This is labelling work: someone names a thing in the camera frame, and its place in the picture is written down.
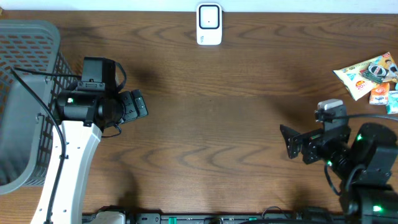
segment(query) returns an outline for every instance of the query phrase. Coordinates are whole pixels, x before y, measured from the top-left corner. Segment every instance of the green led indicator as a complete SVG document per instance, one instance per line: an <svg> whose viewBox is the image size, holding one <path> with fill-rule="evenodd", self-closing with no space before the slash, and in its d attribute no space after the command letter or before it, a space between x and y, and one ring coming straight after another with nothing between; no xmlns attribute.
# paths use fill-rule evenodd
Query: green led indicator
<svg viewBox="0 0 398 224"><path fill-rule="evenodd" d="M375 206L373 206L373 211L374 211L374 212L382 212L383 209L382 209L380 206L375 205Z"/></svg>
<svg viewBox="0 0 398 224"><path fill-rule="evenodd" d="M361 134L359 134L359 135L356 137L356 140L357 140L357 141L360 141L360 140L362 140L362 139L363 139L363 137L362 137Z"/></svg>

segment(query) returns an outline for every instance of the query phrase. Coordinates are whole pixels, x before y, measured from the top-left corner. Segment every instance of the gray plastic basket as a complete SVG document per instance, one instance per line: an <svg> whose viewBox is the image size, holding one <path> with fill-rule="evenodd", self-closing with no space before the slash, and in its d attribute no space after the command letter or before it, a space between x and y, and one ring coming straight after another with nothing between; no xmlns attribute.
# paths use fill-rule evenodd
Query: gray plastic basket
<svg viewBox="0 0 398 224"><path fill-rule="evenodd" d="M42 185L52 148L52 123L14 80L11 67L72 74L59 51L58 29L46 21L0 21L0 194L22 185ZM54 110L72 78L18 75Z"/></svg>

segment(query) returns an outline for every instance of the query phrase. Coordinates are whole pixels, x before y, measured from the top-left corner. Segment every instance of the snack package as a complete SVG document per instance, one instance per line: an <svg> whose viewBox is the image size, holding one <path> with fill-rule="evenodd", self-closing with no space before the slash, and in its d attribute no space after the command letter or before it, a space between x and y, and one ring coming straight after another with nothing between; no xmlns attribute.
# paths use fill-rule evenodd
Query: snack package
<svg viewBox="0 0 398 224"><path fill-rule="evenodd" d="M388 104L388 94L390 92L390 83L383 83L371 91L369 104L386 105Z"/></svg>
<svg viewBox="0 0 398 224"><path fill-rule="evenodd" d="M354 100L358 100L377 86L376 82L364 77L365 71L365 76L374 78L375 81L380 82L381 79L382 82L397 82L398 67L389 52L350 67L334 70L334 73L344 83Z"/></svg>
<svg viewBox="0 0 398 224"><path fill-rule="evenodd" d="M386 109L387 114L398 113L398 91L390 91Z"/></svg>

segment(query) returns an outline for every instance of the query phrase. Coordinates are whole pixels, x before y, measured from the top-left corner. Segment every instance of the wooden table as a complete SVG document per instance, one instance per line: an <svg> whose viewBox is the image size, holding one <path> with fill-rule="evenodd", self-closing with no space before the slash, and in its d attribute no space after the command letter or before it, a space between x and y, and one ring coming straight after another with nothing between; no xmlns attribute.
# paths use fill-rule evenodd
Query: wooden table
<svg viewBox="0 0 398 224"><path fill-rule="evenodd" d="M332 70L387 51L398 59L397 16L224 13L223 42L212 47L196 43L195 16L3 12L3 19L54 23L74 71L81 73L84 56L111 58L127 71L126 89L144 94L149 116L99 144L84 212L111 204L165 213L341 211L323 163L290 160L279 125L318 128L313 111L330 98L344 100L349 113L385 114L367 96L355 102ZM365 121L350 121L354 134ZM397 123L376 121L398 131ZM29 222L41 191L1 196L1 222Z"/></svg>

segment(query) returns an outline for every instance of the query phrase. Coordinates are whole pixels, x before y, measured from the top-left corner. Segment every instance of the white wall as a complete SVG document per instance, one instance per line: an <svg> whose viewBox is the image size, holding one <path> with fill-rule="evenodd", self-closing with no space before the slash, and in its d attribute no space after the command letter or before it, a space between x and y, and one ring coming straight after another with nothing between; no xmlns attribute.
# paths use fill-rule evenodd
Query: white wall
<svg viewBox="0 0 398 224"><path fill-rule="evenodd" d="M0 0L3 9L195 11L196 0ZM217 0L226 12L398 13L398 0Z"/></svg>

